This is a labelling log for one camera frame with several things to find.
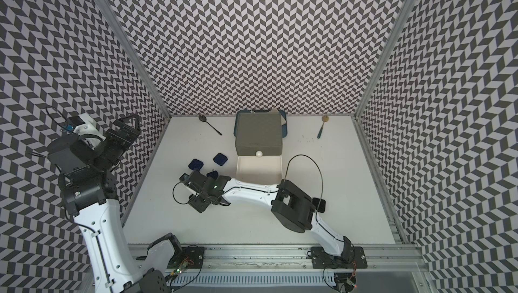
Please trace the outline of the black brooch box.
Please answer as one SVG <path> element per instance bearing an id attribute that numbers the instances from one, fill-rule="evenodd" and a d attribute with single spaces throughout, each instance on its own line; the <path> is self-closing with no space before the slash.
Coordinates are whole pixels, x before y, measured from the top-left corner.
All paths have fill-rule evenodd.
<path id="1" fill-rule="evenodd" d="M 326 201 L 324 199 L 319 199 L 317 197 L 312 198 L 312 204 L 316 208 L 318 213 L 325 213 L 326 211 Z"/>

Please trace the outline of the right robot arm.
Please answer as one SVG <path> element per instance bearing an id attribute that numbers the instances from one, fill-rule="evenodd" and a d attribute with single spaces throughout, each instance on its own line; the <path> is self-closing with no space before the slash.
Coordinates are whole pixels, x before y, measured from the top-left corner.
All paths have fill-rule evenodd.
<path id="1" fill-rule="evenodd" d="M 332 259 L 351 264 L 356 257 L 351 241 L 332 230 L 319 216 L 312 198 L 291 181 L 257 185 L 226 176 L 213 179 L 193 171 L 183 174 L 179 182 L 192 192 L 188 205 L 199 213 L 210 205 L 255 204 L 272 212 L 288 230 L 309 232 Z"/>

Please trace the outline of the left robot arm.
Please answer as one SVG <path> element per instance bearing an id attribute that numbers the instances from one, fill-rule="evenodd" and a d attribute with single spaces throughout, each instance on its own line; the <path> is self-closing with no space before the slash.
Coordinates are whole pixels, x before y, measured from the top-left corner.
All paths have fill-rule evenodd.
<path id="1" fill-rule="evenodd" d="M 96 292 L 170 292 L 164 272 L 182 250 L 177 238 L 168 233 L 154 241 L 142 266 L 125 238 L 111 170 L 139 138 L 140 128 L 120 121 L 116 126 L 102 137 L 70 133 L 48 146 L 48 159 L 61 170 L 62 205 L 84 237 Z"/>

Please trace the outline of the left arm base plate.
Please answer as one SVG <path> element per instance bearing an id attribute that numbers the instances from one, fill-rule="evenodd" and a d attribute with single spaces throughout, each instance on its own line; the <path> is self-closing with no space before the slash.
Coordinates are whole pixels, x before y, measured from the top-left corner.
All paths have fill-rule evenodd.
<path id="1" fill-rule="evenodd" d="M 168 270 L 183 268 L 182 263 L 187 263 L 186 269 L 200 269 L 205 260 L 206 248 L 195 244 L 182 247 L 179 252 L 170 259 Z"/>

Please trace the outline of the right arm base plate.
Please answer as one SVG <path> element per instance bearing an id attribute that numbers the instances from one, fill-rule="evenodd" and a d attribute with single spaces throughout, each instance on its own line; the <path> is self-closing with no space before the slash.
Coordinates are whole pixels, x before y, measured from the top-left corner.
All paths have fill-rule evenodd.
<path id="1" fill-rule="evenodd" d="M 316 270 L 327 269 L 359 269 L 368 268 L 366 255 L 362 247 L 352 247 L 345 251 L 344 257 L 329 255 L 322 247 L 311 247 L 307 256 Z"/>

